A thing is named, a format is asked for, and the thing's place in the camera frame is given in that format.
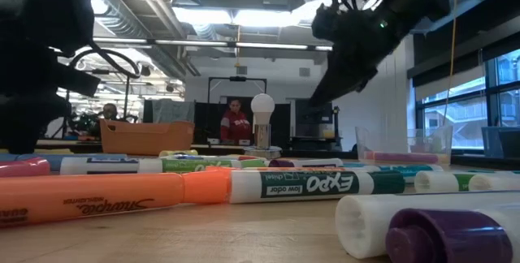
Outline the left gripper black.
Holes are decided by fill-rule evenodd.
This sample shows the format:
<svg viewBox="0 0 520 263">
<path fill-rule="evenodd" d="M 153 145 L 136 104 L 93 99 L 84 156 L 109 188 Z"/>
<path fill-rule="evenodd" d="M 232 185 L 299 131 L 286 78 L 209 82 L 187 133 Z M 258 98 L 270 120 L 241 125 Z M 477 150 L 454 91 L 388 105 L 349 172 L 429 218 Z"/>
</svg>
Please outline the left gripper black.
<svg viewBox="0 0 520 263">
<path fill-rule="evenodd" d="M 49 123 L 71 113 L 58 89 L 92 96 L 99 84 L 60 63 L 53 50 L 0 50 L 0 149 L 33 153 Z"/>
</svg>

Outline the blue highlighter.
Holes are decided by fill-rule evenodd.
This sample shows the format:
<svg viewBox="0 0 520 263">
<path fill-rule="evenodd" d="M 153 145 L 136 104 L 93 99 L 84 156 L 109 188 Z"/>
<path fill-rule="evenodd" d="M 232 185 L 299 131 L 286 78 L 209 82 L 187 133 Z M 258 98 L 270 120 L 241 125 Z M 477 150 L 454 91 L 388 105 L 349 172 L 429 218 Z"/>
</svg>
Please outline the blue highlighter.
<svg viewBox="0 0 520 263">
<path fill-rule="evenodd" d="M 17 160 L 27 160 L 30 158 L 44 158 L 49 162 L 60 162 L 65 157 L 99 157 L 99 158 L 126 158 L 126 154 L 117 153 L 69 153 L 69 154 L 52 154 L 52 153 L 27 153 L 12 154 L 0 153 L 0 162 L 12 162 Z"/>
</svg>

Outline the pink highlighter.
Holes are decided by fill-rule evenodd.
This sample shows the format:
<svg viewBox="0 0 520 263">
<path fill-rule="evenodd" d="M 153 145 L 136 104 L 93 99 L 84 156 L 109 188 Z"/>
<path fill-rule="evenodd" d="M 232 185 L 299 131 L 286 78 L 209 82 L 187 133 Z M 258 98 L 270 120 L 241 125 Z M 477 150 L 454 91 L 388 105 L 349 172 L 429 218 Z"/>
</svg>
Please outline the pink highlighter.
<svg viewBox="0 0 520 263">
<path fill-rule="evenodd" d="M 40 176 L 50 173 L 50 164 L 40 157 L 13 162 L 0 162 L 0 178 Z"/>
</svg>

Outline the dark-cap Expo marker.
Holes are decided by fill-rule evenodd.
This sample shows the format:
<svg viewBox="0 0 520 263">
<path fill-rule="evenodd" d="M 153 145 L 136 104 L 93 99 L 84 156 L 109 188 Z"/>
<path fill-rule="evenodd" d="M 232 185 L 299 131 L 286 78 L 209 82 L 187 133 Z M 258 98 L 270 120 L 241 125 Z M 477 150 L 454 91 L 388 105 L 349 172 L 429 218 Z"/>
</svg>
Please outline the dark-cap Expo marker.
<svg viewBox="0 0 520 263">
<path fill-rule="evenodd" d="M 135 158 L 65 157 L 61 175 L 136 174 L 139 160 Z"/>
</svg>

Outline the purple highlighter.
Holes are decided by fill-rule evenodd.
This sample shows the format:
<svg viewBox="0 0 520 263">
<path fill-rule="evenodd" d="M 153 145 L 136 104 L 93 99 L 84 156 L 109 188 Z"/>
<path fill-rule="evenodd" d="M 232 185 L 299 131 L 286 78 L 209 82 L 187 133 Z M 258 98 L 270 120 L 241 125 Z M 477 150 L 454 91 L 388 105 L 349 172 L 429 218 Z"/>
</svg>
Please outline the purple highlighter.
<svg viewBox="0 0 520 263">
<path fill-rule="evenodd" d="M 382 152 L 367 152 L 364 153 L 365 159 L 374 160 L 378 162 L 423 162 L 423 163 L 437 163 L 439 157 L 436 154 L 426 153 L 382 153 Z"/>
</svg>

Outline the orange Sharpie highlighter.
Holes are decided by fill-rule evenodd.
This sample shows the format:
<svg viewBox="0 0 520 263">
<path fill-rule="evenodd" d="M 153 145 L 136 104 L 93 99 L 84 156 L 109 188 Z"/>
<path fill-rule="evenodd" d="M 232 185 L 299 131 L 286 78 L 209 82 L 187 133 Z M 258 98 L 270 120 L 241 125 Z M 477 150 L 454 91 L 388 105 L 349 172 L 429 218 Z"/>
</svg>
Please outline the orange Sharpie highlighter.
<svg viewBox="0 0 520 263">
<path fill-rule="evenodd" d="M 231 192 L 229 173 L 49 175 L 0 179 L 0 228 L 182 203 L 218 204 Z"/>
</svg>

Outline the purple-cap small white marker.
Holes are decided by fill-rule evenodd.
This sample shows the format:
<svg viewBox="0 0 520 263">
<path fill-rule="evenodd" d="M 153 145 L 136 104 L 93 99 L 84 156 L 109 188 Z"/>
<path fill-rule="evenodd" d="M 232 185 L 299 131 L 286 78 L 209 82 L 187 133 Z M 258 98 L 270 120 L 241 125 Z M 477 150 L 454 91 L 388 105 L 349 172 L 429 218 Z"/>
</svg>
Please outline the purple-cap small white marker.
<svg viewBox="0 0 520 263">
<path fill-rule="evenodd" d="M 269 163 L 269 167 L 342 167 L 343 161 L 339 158 L 328 159 L 307 159 L 307 160 L 288 160 L 274 159 Z"/>
</svg>

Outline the purple Expo marker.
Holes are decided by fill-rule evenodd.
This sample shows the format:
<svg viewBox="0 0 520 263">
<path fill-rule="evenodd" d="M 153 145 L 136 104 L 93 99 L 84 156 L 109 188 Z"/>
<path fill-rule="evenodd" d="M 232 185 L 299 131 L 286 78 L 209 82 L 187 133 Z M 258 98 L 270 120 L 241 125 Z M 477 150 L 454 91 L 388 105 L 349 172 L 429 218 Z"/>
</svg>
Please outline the purple Expo marker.
<svg viewBox="0 0 520 263">
<path fill-rule="evenodd" d="M 392 263 L 520 263 L 520 205 L 403 209 L 385 244 Z"/>
<path fill-rule="evenodd" d="M 336 206 L 336 232 L 350 256 L 378 257 L 386 253 L 390 221 L 402 209 L 480 209 L 509 203 L 520 203 L 520 190 L 344 196 Z"/>
</svg>

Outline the black workbench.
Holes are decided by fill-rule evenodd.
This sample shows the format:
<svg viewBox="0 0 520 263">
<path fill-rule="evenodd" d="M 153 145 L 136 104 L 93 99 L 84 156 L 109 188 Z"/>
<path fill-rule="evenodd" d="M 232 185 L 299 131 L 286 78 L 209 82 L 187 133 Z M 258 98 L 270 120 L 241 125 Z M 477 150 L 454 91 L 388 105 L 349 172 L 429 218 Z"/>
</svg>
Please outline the black workbench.
<svg viewBox="0 0 520 263">
<path fill-rule="evenodd" d="M 102 153 L 100 141 L 38 140 L 35 149 L 69 149 L 73 153 Z"/>
</svg>

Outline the black monitor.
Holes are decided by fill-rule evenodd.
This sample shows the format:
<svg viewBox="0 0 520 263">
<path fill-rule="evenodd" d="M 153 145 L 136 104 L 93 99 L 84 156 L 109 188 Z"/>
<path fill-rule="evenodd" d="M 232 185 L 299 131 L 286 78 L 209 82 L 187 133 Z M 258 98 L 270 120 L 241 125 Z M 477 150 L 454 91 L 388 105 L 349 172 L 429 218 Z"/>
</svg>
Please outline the black monitor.
<svg viewBox="0 0 520 263">
<path fill-rule="evenodd" d="M 295 119 L 296 125 L 333 123 L 332 103 L 311 106 L 308 99 L 297 99 L 295 100 Z"/>
</svg>

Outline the person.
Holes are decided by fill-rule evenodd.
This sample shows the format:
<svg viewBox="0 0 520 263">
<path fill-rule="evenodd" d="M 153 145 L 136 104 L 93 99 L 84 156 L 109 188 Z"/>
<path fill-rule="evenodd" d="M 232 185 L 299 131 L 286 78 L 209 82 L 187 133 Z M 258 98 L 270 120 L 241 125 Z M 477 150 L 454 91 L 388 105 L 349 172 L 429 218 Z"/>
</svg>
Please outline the person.
<svg viewBox="0 0 520 263">
<path fill-rule="evenodd" d="M 116 120 L 118 115 L 117 107 L 113 103 L 106 103 L 101 112 L 101 116 L 107 120 Z M 101 136 L 100 118 L 96 117 L 94 125 L 91 127 L 89 134 L 94 137 Z"/>
<path fill-rule="evenodd" d="M 232 99 L 220 122 L 220 140 L 239 143 L 251 138 L 252 128 L 247 116 L 241 111 L 241 101 Z"/>
</svg>

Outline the dark green Expo marker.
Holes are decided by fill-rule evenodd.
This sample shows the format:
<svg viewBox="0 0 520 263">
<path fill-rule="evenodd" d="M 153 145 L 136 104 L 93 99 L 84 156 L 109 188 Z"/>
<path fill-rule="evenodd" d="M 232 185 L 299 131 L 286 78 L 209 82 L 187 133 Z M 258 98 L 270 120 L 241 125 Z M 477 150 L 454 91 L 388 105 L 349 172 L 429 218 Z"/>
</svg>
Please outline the dark green Expo marker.
<svg viewBox="0 0 520 263">
<path fill-rule="evenodd" d="M 404 190 L 405 178 L 394 170 L 234 170 L 228 202 L 331 200 L 347 195 L 400 194 Z"/>
</svg>

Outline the yellow Sharpie highlighter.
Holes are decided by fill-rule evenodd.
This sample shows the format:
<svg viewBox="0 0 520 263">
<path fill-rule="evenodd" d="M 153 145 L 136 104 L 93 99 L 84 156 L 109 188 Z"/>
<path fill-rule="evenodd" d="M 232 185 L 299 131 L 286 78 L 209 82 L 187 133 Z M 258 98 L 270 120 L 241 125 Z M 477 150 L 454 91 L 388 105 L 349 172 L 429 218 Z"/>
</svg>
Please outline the yellow Sharpie highlighter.
<svg viewBox="0 0 520 263">
<path fill-rule="evenodd" d="M 196 149 L 190 150 L 163 150 L 159 153 L 159 157 L 169 157 L 175 155 L 198 155 L 198 151 Z"/>
</svg>

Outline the ceiling light strip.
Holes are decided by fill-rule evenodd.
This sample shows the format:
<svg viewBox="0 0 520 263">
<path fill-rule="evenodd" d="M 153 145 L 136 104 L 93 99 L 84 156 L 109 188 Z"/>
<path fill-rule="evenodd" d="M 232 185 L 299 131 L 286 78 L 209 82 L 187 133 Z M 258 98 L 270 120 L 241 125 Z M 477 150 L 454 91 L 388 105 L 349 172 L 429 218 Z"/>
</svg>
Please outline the ceiling light strip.
<svg viewBox="0 0 520 263">
<path fill-rule="evenodd" d="M 269 50 L 297 50 L 313 52 L 329 52 L 329 45 L 301 45 L 281 43 L 261 43 L 243 41 L 196 41 L 196 40 L 165 40 L 165 39 L 138 39 L 118 37 L 95 37 L 93 39 L 101 44 L 128 44 L 128 45 L 175 45 L 211 48 L 246 48 L 246 49 L 269 49 Z"/>
</svg>

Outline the black metal frame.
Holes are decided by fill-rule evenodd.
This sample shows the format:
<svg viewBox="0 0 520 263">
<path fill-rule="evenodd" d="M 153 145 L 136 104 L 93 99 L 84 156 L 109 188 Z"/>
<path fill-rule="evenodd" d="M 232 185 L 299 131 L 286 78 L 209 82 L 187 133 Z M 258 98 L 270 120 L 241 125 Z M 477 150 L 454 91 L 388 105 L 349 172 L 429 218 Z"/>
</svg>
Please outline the black metal frame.
<svg viewBox="0 0 520 263">
<path fill-rule="evenodd" d="M 117 101 L 120 98 L 120 91 L 115 91 L 115 85 L 123 85 L 124 86 L 124 94 L 123 94 L 123 113 L 122 119 L 127 118 L 128 116 L 128 102 L 129 102 L 129 94 L 130 94 L 130 84 L 131 80 L 129 76 L 126 76 L 120 71 L 111 71 L 109 69 L 100 69 L 95 68 L 89 72 L 92 75 L 95 75 L 101 79 L 101 84 L 107 85 L 110 89 L 113 90 L 111 93 L 111 97 Z"/>
<path fill-rule="evenodd" d="M 211 83 L 213 80 L 228 80 L 230 82 L 247 82 L 247 81 L 261 81 L 264 83 L 263 88 L 260 88 L 263 93 L 267 93 L 267 79 L 265 78 L 249 78 L 245 76 L 229 76 L 229 77 L 222 77 L 222 76 L 210 76 L 208 77 L 207 81 L 207 94 L 206 94 L 206 103 L 210 104 L 210 95 L 213 88 L 211 87 Z"/>
</svg>

